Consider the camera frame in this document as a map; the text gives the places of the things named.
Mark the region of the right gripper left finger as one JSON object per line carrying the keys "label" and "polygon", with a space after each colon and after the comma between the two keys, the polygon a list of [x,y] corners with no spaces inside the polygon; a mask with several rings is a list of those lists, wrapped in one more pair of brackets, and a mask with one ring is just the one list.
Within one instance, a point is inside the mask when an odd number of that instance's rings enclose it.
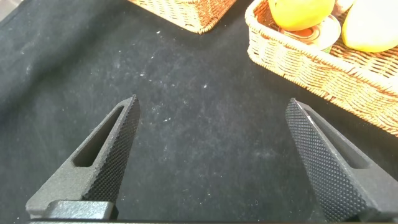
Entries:
{"label": "right gripper left finger", "polygon": [[136,95],[119,102],[70,157],[27,201],[32,218],[42,218],[56,200],[115,202],[139,124]]}

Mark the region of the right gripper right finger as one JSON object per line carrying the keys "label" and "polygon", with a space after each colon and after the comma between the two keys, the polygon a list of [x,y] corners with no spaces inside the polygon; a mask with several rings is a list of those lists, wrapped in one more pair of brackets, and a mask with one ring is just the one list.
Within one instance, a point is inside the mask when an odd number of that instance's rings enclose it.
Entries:
{"label": "right gripper right finger", "polygon": [[392,176],[308,105],[290,99],[285,118],[327,221],[397,221]]}

